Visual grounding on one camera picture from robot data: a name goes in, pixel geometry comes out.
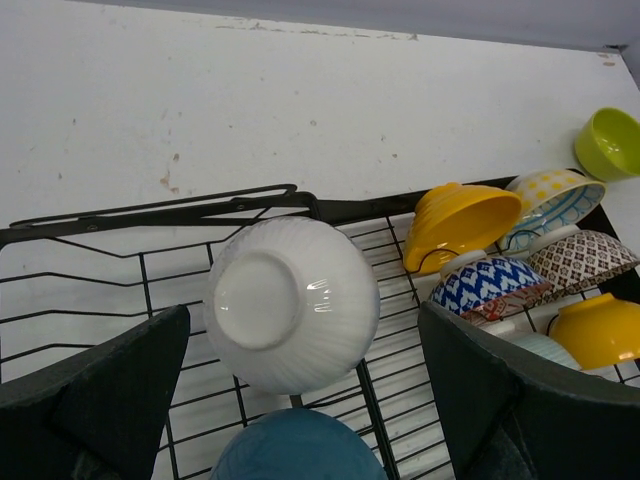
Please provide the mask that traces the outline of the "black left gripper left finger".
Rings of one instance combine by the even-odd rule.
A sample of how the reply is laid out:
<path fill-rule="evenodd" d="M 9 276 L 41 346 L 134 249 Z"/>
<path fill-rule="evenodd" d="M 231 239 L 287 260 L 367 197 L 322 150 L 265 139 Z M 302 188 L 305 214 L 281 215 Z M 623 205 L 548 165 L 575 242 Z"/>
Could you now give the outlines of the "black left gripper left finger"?
<path fill-rule="evenodd" d="M 178 305 L 2 384 L 2 478 L 150 478 L 189 335 Z"/>

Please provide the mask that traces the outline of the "lime green bowl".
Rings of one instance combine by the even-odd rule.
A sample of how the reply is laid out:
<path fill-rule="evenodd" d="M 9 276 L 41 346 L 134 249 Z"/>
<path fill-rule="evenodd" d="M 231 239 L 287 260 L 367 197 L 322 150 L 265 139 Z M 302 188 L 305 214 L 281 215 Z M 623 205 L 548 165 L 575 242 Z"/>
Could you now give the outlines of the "lime green bowl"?
<path fill-rule="evenodd" d="M 618 182 L 639 176 L 639 122 L 626 112 L 597 110 L 574 140 L 576 157 L 591 176 Z"/>

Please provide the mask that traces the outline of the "blue glossy bowl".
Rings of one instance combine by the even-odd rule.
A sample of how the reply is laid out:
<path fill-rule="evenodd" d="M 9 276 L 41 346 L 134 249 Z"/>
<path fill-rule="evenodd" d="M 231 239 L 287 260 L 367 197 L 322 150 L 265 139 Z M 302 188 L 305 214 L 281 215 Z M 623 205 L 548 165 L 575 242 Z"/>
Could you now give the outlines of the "blue glossy bowl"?
<path fill-rule="evenodd" d="M 331 416 L 278 410 L 252 422 L 225 447 L 212 479 L 385 479 L 360 436 Z"/>

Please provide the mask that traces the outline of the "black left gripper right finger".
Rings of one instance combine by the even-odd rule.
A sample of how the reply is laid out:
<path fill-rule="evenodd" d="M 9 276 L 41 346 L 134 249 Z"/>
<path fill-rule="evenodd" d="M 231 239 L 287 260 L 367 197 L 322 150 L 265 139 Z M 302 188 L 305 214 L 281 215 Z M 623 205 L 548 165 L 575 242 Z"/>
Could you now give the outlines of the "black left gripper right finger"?
<path fill-rule="evenodd" d="M 431 302 L 418 328 L 456 478 L 638 478 L 638 389 L 554 363 Z"/>

